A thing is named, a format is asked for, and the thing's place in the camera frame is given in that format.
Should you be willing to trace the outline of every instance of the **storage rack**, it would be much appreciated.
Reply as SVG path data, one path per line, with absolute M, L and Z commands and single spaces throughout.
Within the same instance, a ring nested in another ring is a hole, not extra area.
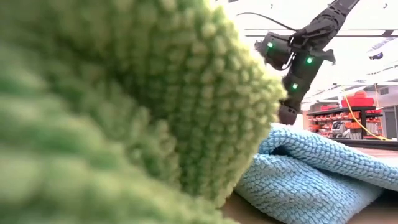
M 367 122 L 366 122 L 367 118 L 376 118 L 382 116 L 381 114 L 377 113 L 367 113 L 367 111 L 375 111 L 376 110 L 375 106 L 352 106 L 351 109 L 353 113 L 356 115 L 357 120 L 360 120 L 361 124 L 364 127 L 367 127 Z M 347 118 L 343 118 L 344 120 L 346 119 L 353 120 L 349 108 L 337 108 L 325 111 L 317 111 L 317 112 L 308 113 L 307 116 L 310 122 L 312 122 L 313 126 L 314 125 L 319 126 L 319 124 L 322 122 L 327 122 L 329 120 L 330 121 L 336 120 L 337 119 L 336 117 L 341 113 L 347 114 Z M 363 128 L 361 128 L 360 139 L 364 139 L 365 136 L 367 136 L 367 132 Z

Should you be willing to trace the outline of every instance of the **ceiling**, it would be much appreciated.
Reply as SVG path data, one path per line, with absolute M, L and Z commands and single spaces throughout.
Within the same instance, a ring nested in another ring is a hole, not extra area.
M 269 30 L 279 34 L 291 34 L 282 26 L 255 15 L 240 15 L 242 12 L 256 12 L 271 17 L 289 27 L 299 29 L 307 25 L 316 15 L 327 7 L 332 0 L 238 0 L 233 3 L 224 1 L 227 13 L 235 21 L 244 35 L 265 35 Z M 398 1 L 360 0 L 349 14 L 341 33 L 345 35 L 373 35 L 379 29 L 398 29 L 396 11 Z M 254 45 L 261 37 L 244 37 L 249 45 Z M 307 96 L 330 87 L 332 83 L 344 80 L 352 82 L 369 73 L 380 63 L 368 59 L 369 50 L 384 38 L 344 38 L 336 37 L 325 48 L 333 49 L 336 65 L 325 62 Z

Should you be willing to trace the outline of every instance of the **green led light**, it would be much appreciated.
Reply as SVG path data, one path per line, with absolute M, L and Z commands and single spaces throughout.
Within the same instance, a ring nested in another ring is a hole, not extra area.
M 313 59 L 311 57 L 307 58 L 306 63 L 312 63 Z

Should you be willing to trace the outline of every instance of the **wall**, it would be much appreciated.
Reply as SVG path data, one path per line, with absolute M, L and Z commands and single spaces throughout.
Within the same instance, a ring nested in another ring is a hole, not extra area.
M 387 107 L 387 106 L 395 106 L 398 105 L 398 86 L 388 86 L 389 93 L 386 95 L 380 95 L 375 91 L 368 91 L 368 97 L 373 97 L 375 101 L 375 106 L 379 107 Z M 379 104 L 376 104 L 376 95 L 379 101 Z

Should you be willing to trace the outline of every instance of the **towel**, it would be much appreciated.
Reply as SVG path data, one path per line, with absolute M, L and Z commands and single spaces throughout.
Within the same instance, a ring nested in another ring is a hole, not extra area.
M 235 191 L 286 224 L 344 224 L 398 190 L 398 167 L 292 126 L 273 124 Z

